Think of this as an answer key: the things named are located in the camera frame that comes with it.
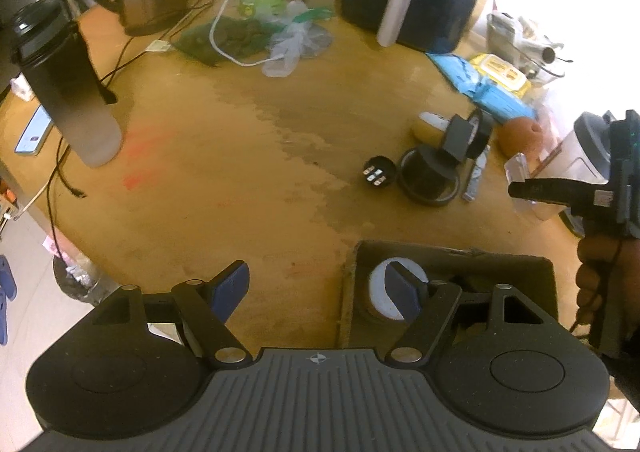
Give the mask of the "person right hand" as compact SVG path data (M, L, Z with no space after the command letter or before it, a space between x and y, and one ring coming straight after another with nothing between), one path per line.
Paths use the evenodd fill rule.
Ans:
M610 283L620 284L623 294L626 327L630 331L627 344L629 357L639 360L639 240L590 235L578 243L580 267L576 273L577 313L570 328L590 325L606 300L601 293L601 271L610 268Z

